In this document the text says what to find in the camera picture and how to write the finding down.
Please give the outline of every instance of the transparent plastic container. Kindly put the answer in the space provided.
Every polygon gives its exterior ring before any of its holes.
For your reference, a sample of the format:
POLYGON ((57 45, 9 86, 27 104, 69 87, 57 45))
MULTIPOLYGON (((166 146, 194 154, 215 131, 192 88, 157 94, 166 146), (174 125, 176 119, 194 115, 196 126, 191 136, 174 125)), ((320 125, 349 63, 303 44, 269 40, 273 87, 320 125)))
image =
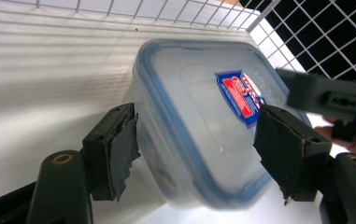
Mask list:
POLYGON ((177 206, 242 208, 270 180, 246 125, 215 74, 243 71, 269 105, 286 106, 288 89, 260 51, 241 42, 156 39, 137 54, 125 101, 139 114, 137 141, 164 197, 177 206))

